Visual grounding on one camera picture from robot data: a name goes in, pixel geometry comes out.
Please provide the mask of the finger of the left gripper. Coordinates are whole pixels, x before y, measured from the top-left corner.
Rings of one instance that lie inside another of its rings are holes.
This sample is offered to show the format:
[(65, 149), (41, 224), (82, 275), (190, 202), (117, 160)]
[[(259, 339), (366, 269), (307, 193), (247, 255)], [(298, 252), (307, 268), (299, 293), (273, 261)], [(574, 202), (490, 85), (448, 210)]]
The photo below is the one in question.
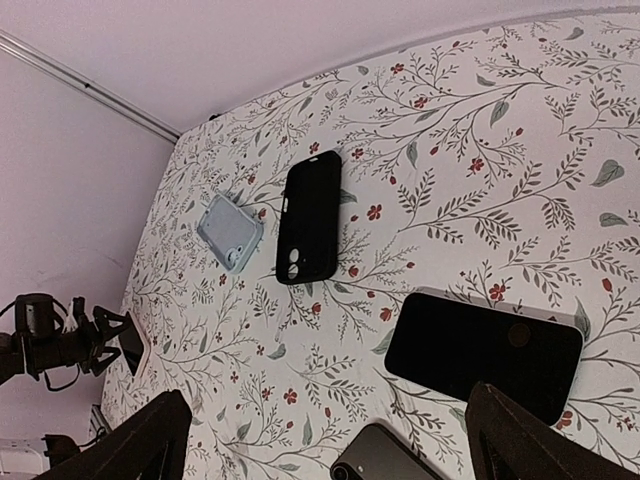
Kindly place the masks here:
[(94, 323), (104, 340), (112, 340), (133, 325), (129, 313), (119, 315), (103, 307), (93, 308)]
[(121, 350), (118, 347), (105, 347), (91, 360), (91, 373), (94, 376), (100, 376), (120, 355)]

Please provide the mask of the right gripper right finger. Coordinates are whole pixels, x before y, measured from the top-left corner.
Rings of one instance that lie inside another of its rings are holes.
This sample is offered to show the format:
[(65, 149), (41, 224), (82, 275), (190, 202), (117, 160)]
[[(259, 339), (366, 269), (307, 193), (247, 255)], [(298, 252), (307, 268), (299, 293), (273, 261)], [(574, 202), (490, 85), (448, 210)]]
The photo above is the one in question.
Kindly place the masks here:
[(465, 412), (477, 479), (637, 479), (638, 474), (561, 437), (490, 384), (474, 385)]

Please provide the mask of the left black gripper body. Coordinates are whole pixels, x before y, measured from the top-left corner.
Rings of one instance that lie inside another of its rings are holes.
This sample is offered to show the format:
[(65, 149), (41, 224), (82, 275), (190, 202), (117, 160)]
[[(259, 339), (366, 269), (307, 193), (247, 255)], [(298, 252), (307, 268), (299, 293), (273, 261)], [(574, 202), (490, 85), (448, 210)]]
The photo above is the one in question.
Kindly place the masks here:
[(103, 351), (104, 339), (85, 314), (85, 299), (71, 302), (73, 328), (55, 306), (60, 303), (53, 297), (19, 298), (19, 367), (33, 378), (62, 366), (91, 373), (91, 360)]

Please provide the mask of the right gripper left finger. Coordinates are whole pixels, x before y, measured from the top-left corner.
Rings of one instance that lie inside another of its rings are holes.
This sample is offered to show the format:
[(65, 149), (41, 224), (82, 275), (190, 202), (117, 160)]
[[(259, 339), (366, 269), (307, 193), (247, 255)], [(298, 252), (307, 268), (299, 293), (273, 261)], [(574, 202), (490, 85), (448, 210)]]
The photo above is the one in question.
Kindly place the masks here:
[(40, 479), (181, 479), (192, 412), (178, 390), (165, 391), (87, 450)]

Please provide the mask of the black phone with white edge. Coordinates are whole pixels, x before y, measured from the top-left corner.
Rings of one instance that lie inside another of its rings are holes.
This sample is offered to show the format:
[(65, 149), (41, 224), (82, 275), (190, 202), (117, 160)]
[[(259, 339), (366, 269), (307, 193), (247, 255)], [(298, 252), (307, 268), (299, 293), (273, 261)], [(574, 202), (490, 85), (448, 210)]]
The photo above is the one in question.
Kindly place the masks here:
[(131, 375), (135, 379), (142, 378), (149, 361), (151, 343), (141, 323), (131, 317), (131, 325), (118, 335), (118, 340)]

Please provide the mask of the light blue phone case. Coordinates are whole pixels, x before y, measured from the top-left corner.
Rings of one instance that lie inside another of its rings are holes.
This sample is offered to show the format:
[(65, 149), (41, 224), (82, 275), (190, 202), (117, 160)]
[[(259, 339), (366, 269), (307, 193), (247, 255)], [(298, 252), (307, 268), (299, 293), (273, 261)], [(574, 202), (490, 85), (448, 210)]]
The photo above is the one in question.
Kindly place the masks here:
[(196, 231), (230, 274), (239, 274), (262, 238), (263, 224), (224, 195), (215, 194)]

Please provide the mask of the black phone case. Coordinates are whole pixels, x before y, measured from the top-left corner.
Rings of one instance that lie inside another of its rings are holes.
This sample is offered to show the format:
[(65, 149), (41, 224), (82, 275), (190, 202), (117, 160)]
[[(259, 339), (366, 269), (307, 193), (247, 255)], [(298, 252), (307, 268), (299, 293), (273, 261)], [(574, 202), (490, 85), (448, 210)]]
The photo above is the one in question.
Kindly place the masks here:
[(333, 150), (289, 169), (277, 238), (278, 282), (313, 283), (336, 272), (341, 173), (341, 158)]

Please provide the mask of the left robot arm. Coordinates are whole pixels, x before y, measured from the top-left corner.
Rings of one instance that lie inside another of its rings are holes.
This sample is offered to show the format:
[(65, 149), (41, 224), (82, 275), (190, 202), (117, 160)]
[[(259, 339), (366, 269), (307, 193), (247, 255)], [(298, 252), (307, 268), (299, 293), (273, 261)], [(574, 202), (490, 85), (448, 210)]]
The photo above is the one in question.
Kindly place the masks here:
[(108, 342), (134, 325), (130, 314), (100, 306), (87, 315), (83, 297), (65, 307), (50, 294), (23, 294), (1, 313), (8, 311), (14, 313), (15, 331), (1, 334), (1, 381), (28, 374), (34, 380), (44, 378), (51, 392), (66, 388), (51, 385), (52, 369), (74, 367), (79, 375), (101, 375), (121, 354)]

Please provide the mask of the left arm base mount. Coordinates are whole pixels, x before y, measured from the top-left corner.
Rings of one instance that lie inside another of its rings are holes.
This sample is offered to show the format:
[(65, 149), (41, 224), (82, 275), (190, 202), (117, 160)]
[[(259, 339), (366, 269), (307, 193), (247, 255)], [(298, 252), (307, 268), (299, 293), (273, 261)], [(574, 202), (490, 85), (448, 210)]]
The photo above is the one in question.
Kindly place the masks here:
[(91, 447), (107, 434), (100, 429), (96, 436), (85, 444), (77, 444), (71, 437), (59, 434), (46, 434), (42, 440), (45, 443), (44, 456), (49, 460), (50, 468), (80, 454), (84, 449)]

